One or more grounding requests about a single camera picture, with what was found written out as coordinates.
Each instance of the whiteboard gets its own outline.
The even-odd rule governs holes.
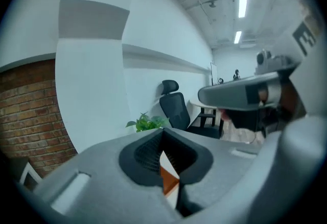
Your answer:
[[[218,84],[218,71],[217,71],[217,66],[213,63],[211,63],[211,75],[213,79],[213,85]]]

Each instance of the white wall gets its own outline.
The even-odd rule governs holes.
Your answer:
[[[12,2],[2,23],[0,70],[54,58],[58,42],[59,1]]]
[[[78,152],[124,136],[130,120],[119,40],[60,39],[56,88],[60,113]]]
[[[176,0],[132,0],[123,43],[210,69],[212,51]]]
[[[231,81],[236,69],[240,71],[241,78],[253,76],[257,66],[256,54],[259,51],[257,48],[213,50],[218,77],[223,78],[224,82]]]
[[[148,112],[150,116],[165,117],[159,98],[162,93],[161,82],[166,79],[177,81],[178,92],[184,95],[191,122],[196,119],[200,108],[191,105],[189,99],[197,96],[201,87],[209,85],[209,73],[204,74],[201,70],[144,56],[124,55],[123,62],[127,98],[133,120],[144,112]]]
[[[129,47],[123,59],[132,119],[147,111],[164,116],[158,87],[163,80],[172,79],[179,84],[192,122],[200,108],[189,104],[189,99],[209,85],[210,71],[205,69],[210,69],[213,56],[181,5],[176,0],[132,0],[122,41],[136,46],[134,51]]]

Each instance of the sticker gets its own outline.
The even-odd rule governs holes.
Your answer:
[[[308,51],[311,51],[316,43],[316,39],[304,22],[293,33],[293,37],[305,56],[307,56]]]

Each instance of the brick wall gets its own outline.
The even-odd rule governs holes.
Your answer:
[[[0,149],[27,156],[41,177],[77,154],[59,112],[55,60],[0,74]]]

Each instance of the gray surface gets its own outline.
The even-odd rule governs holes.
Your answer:
[[[215,106],[217,108],[257,110],[259,108],[258,103],[248,104],[246,86],[258,85],[262,82],[274,81],[276,79],[278,79],[278,73],[271,72],[215,86],[208,86],[199,90],[198,98],[203,104]],[[275,104],[265,105],[265,107],[269,106],[275,106]]]
[[[214,163],[210,171],[199,183],[186,185],[188,199],[192,203],[206,208],[218,202],[247,172],[254,159],[233,155],[233,150],[250,154],[257,154],[258,147],[223,140],[216,140],[188,133],[182,130],[173,131],[181,136],[206,147],[214,156]]]
[[[122,39],[128,15],[128,10],[105,3],[60,0],[59,38]]]
[[[91,180],[68,216],[79,223],[270,223],[300,198],[326,157],[327,118],[297,120],[267,136],[255,159],[237,157],[233,149],[255,153],[257,147],[172,131],[208,148],[214,163],[202,181],[186,185],[188,200],[202,211],[182,219],[157,187],[133,183],[120,169],[118,156],[146,131],[95,145],[59,167],[35,193],[50,203],[78,170]]]
[[[87,173],[90,181],[67,216],[76,223],[170,223],[180,219],[160,187],[135,184],[119,166],[119,154],[129,143],[156,131],[150,130],[97,144],[47,176],[35,194],[47,203],[75,172]]]
[[[192,215],[180,223],[247,223],[252,202],[261,190],[273,164],[280,132],[264,141],[258,156],[239,181],[221,197],[220,201]]]

